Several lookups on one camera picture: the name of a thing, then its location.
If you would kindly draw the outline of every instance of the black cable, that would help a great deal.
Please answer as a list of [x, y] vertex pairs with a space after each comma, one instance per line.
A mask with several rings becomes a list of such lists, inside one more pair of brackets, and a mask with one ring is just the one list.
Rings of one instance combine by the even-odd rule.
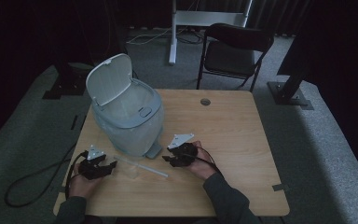
[[282, 222], [283, 224], [286, 224], [286, 222], [284, 221], [283, 217], [279, 217], [279, 219], [281, 220], [281, 222]]
[[77, 160], [81, 157], [84, 156], [83, 153], [80, 153], [79, 155], [77, 155], [77, 157], [75, 158], [75, 160], [72, 162], [71, 167], [69, 168], [68, 174], [66, 176], [66, 183], [65, 183], [65, 199], [68, 199], [69, 197], [69, 186], [71, 185], [71, 180], [72, 180], [72, 172], [75, 169], [75, 164], [77, 162]]
[[183, 153], [181, 155], [187, 156], [187, 157], [190, 157], [190, 158], [194, 158], [194, 159], [199, 160], [199, 161], [206, 162], [208, 165], [210, 165], [212, 168], [214, 168], [217, 173], [219, 173], [222, 177], [224, 177], [222, 172], [219, 170], [219, 168], [217, 168], [216, 163], [214, 162], [214, 159], [211, 156], [211, 154], [207, 150], [205, 150], [205, 148], [203, 148], [203, 147], [196, 147], [196, 148], [199, 148], [199, 149], [203, 150], [204, 152], [206, 152], [208, 154], [209, 158], [211, 158], [212, 162], [206, 161], [205, 159], [202, 159], [200, 157], [193, 156], [193, 155], [190, 155], [190, 154], [186, 154], [186, 153]]
[[[191, 41], [191, 40], [188, 40], [188, 39], [185, 39], [185, 38], [182, 38], [180, 36], [183, 36], [183, 35], [188, 35], [188, 34], [182, 34], [182, 33], [178, 33], [176, 34], [176, 39], [181, 42], [181, 43], [185, 43], [185, 44], [194, 44], [194, 45], [198, 45], [198, 44], [202, 44], [203, 42], [203, 34], [199, 34], [197, 32], [194, 32], [194, 31], [189, 31], [189, 33], [193, 36], [195, 36], [197, 38], [196, 41]], [[145, 39], [145, 38], [149, 38], [150, 35], [144, 35], [144, 36], [135, 36], [136, 38], [139, 38], [139, 39]], [[128, 36], [127, 39], [129, 40], [133, 40], [135, 37], [133, 36]], [[155, 39], [159, 39], [159, 38], [172, 38], [172, 35], [170, 34], [163, 34], [163, 35], [159, 35], [158, 37], [154, 37]]]
[[[76, 146], [76, 144], [73, 144], [73, 145], [68, 149], [68, 151], [65, 153], [65, 155], [62, 157], [62, 159], [61, 159], [60, 161], [55, 162], [55, 163], [53, 163], [53, 164], [51, 164], [51, 165], [49, 165], [49, 166], [47, 166], [47, 167], [45, 167], [45, 168], [43, 168], [43, 169], [41, 169], [41, 170], [39, 170], [39, 171], [36, 171], [36, 172], [34, 172], [34, 173], [32, 173], [32, 174], [25, 175], [25, 176], [23, 176], [22, 178], [17, 179], [17, 180], [14, 181], [13, 183], [11, 183], [11, 184], [9, 185], [9, 187], [7, 188], [7, 191], [5, 192], [5, 198], [4, 198], [5, 204], [6, 204], [7, 206], [10, 206], [10, 207], [16, 207], [16, 208], [18, 208], [18, 207], [24, 207], [24, 206], [30, 205], [30, 204], [32, 204], [32, 203], [35, 203], [37, 200], [39, 200], [40, 197], [42, 197], [42, 195], [43, 195], [44, 193], [46, 193], [46, 191], [48, 190], [48, 187], [49, 187], [50, 184], [52, 183], [54, 177], [57, 175], [57, 173], [58, 173], [58, 171], [60, 170], [61, 166], [62, 166], [64, 163], [70, 161], [70, 159], [66, 159], [66, 157], [68, 156], [69, 152], [71, 152], [71, 151], [75, 148], [75, 146]], [[9, 196], [9, 193], [11, 192], [11, 189], [12, 189], [13, 187], [15, 187], [16, 185], [18, 185], [22, 180], [24, 180], [24, 179], [26, 179], [26, 178], [28, 178], [28, 177], [34, 176], [34, 175], [41, 174], [41, 173], [45, 172], [46, 170], [50, 169], [51, 167], [54, 167], [54, 166], [57, 166], [57, 165], [58, 165], [58, 167], [57, 167], [56, 171], [54, 172], [54, 174], [51, 176], [51, 179], [49, 180], [48, 184], [47, 184], [47, 185], [45, 186], [45, 188], [44, 188], [35, 198], [33, 198], [31, 201], [29, 201], [29, 202], [27, 202], [27, 203], [17, 203], [17, 204], [15, 204], [15, 203], [12, 203], [12, 202], [9, 200], [8, 196]]]

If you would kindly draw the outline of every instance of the trash can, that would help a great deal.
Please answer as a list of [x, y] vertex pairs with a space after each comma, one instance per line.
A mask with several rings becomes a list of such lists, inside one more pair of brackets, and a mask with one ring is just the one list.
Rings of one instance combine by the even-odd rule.
[[118, 54], [96, 66], [86, 80], [91, 110], [113, 146], [127, 155], [154, 159], [161, 151], [164, 109], [154, 89], [132, 78], [131, 59]]

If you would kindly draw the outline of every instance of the wooden table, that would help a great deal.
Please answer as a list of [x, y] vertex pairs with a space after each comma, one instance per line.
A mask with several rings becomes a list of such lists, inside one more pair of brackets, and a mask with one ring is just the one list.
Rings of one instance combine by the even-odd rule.
[[[264, 129], [248, 91], [158, 90], [164, 109], [164, 131], [160, 143], [166, 147], [174, 134], [193, 133], [189, 142], [200, 140], [213, 156], [231, 187], [250, 200], [256, 216], [282, 217], [289, 206], [269, 149]], [[202, 105], [207, 98], [210, 105]], [[112, 161], [116, 151], [89, 112], [77, 142], [75, 156], [90, 145], [103, 149]], [[202, 181], [183, 168], [173, 168], [161, 158], [170, 155], [166, 148], [154, 160], [139, 163], [169, 175], [165, 178], [139, 169], [136, 178], [124, 174], [119, 162], [89, 200], [87, 214], [101, 217], [210, 217], [215, 216]], [[64, 201], [60, 193], [54, 206], [58, 213]]]

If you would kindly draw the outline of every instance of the dark sleeve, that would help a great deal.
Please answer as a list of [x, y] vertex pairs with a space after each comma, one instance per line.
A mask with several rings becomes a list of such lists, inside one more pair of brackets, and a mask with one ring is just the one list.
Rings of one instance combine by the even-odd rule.
[[203, 187], [212, 201], [220, 223], [259, 223], [257, 217], [249, 209], [248, 198], [232, 188], [220, 174], [211, 175]]
[[60, 206], [54, 224], [77, 224], [84, 221], [87, 201], [82, 197], [70, 197]]

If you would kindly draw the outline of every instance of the chair seat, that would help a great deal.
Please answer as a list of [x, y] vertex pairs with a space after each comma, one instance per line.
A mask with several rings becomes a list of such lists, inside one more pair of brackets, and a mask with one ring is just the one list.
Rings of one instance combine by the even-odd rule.
[[250, 77], [255, 73], [255, 54], [252, 50], [235, 49], [220, 41], [212, 41], [206, 52], [206, 70]]

